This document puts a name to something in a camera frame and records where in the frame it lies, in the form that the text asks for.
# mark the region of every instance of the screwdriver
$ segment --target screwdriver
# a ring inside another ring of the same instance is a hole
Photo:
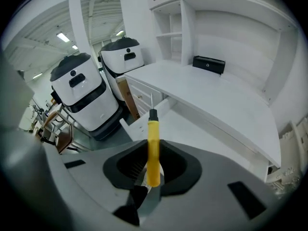
[[[148,163],[147,184],[157,187],[160,184],[159,164],[159,122],[157,110],[153,106],[153,94],[151,93],[151,109],[148,122]]]

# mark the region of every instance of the wooden chair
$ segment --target wooden chair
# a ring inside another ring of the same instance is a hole
[[[41,141],[54,145],[59,153],[61,153],[64,149],[68,148],[69,146],[76,147],[78,150],[81,151],[90,151],[89,148],[81,145],[80,143],[77,143],[74,140],[72,124],[68,123],[68,126],[66,126],[62,131],[60,131],[59,134],[56,134],[55,131],[53,131],[51,122],[57,117],[57,115],[58,113],[56,111],[52,112],[44,122],[43,136]],[[55,136],[55,141],[49,140],[51,135]]]

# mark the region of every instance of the shelf compartment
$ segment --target shelf compartment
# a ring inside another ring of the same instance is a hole
[[[153,9],[153,12],[168,15],[181,13],[180,0],[162,5],[156,9]]]
[[[163,33],[156,36],[157,38],[182,37],[182,32]]]
[[[294,21],[269,6],[252,0],[185,0],[196,11],[222,11],[235,13],[262,22],[277,31],[296,28]]]
[[[158,55],[159,60],[173,60],[175,62],[181,62],[181,49],[182,49],[182,38],[178,35],[167,36],[167,37],[156,37],[158,44]]]

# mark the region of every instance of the chair leg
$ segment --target chair leg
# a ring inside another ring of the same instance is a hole
[[[83,146],[82,144],[79,144],[79,143],[77,143],[75,141],[72,142],[72,145],[74,145],[74,146],[78,147],[79,149],[81,149],[83,151],[86,151],[86,152],[92,151],[89,148],[87,148],[87,147]]]

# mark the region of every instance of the robot display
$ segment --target robot display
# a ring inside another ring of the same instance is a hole
[[[115,97],[124,102],[116,78],[130,70],[144,66],[141,48],[137,40],[121,38],[102,47],[99,61]]]
[[[71,116],[95,140],[103,139],[118,126],[123,109],[90,55],[65,57],[51,72],[50,81]]]

